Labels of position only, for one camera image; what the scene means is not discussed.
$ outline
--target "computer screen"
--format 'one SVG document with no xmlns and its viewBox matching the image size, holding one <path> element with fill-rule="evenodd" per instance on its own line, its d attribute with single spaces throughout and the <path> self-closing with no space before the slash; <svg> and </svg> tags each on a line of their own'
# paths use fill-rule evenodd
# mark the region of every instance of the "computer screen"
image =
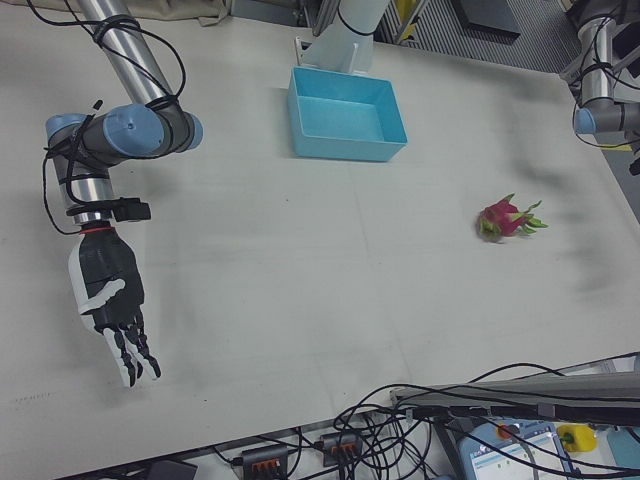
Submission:
<svg viewBox="0 0 640 480">
<path fill-rule="evenodd" d="M 531 434 L 525 437 L 525 440 L 545 450 L 557 452 L 556 444 L 553 441 L 553 434 L 548 430 L 531 432 Z M 533 461 L 529 458 L 529 453 L 517 443 L 503 448 L 502 451 L 516 458 L 535 463 L 536 465 L 565 471 L 559 458 L 537 450 L 534 447 L 528 447 L 528 449 L 533 455 Z M 484 446 L 481 446 L 477 452 L 471 453 L 471 463 L 476 475 L 476 480 L 534 480 L 532 467 L 515 462 Z M 566 477 L 559 477 L 545 472 L 539 472 L 539 478 L 540 480 L 566 479 Z"/>
</svg>

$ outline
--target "electrical connector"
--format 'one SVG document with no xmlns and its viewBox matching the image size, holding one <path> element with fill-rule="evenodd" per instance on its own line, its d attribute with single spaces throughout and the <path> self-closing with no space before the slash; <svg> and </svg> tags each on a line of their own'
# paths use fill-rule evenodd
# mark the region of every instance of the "electrical connector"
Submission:
<svg viewBox="0 0 640 480">
<path fill-rule="evenodd" d="M 245 450 L 240 455 L 243 480 L 286 480 L 289 452 L 283 445 Z"/>
<path fill-rule="evenodd" d="M 316 442 L 324 455 L 322 465 L 333 467 L 338 464 L 349 463 L 352 458 L 360 456 L 362 439 L 355 433 L 330 433 L 320 437 Z"/>
</svg>

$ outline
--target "yellow object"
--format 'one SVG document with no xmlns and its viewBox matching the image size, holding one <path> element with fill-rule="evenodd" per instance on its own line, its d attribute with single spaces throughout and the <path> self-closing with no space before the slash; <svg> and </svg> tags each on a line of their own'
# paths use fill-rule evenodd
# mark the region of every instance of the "yellow object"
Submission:
<svg viewBox="0 0 640 480">
<path fill-rule="evenodd" d="M 398 16 L 400 17 L 400 21 L 404 23 L 404 21 L 407 18 L 409 18 L 409 15 L 411 15 L 411 12 L 413 11 L 413 7 L 416 6 L 416 3 L 418 3 L 418 0 L 395 0 L 395 3 L 396 3 L 396 8 L 398 9 Z M 415 30 L 415 28 L 416 28 L 415 23 L 413 25 L 409 25 L 409 28 L 407 28 L 407 31 L 405 32 L 405 34 L 402 36 L 400 40 L 402 41 L 409 38 L 413 34 L 413 31 Z"/>
<path fill-rule="evenodd" d="M 620 152 L 631 152 L 631 145 L 600 145 L 602 150 L 618 150 Z"/>
<path fill-rule="evenodd" d="M 560 425 L 558 436 L 567 452 L 590 452 L 598 446 L 595 432 L 586 425 Z"/>
</svg>

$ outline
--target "metal post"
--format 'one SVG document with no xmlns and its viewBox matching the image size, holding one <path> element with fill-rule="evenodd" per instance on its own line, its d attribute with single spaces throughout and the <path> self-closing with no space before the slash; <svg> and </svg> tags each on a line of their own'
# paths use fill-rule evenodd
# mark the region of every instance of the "metal post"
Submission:
<svg viewBox="0 0 640 480">
<path fill-rule="evenodd" d="M 101 21 L 115 15 L 131 16 L 127 6 L 120 0 L 78 0 L 78 5 L 87 20 Z M 106 47 L 117 52 L 114 54 L 104 50 L 132 102 L 146 104 L 171 92 L 169 83 L 141 34 L 111 29 L 105 33 L 103 42 Z M 164 91 L 120 55 L 143 67 L 162 85 Z"/>
</svg>

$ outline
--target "gray floor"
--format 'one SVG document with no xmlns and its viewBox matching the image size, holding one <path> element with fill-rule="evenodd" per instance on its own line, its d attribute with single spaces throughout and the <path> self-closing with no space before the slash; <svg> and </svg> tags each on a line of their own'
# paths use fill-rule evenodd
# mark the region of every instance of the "gray floor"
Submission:
<svg viewBox="0 0 640 480">
<path fill-rule="evenodd" d="M 420 15 L 411 48 L 503 65 L 558 73 L 580 53 L 576 30 L 557 0 L 507 0 L 522 34 L 507 37 L 463 29 L 452 0 L 430 0 Z M 391 43 L 400 20 L 393 2 L 383 19 Z"/>
</svg>

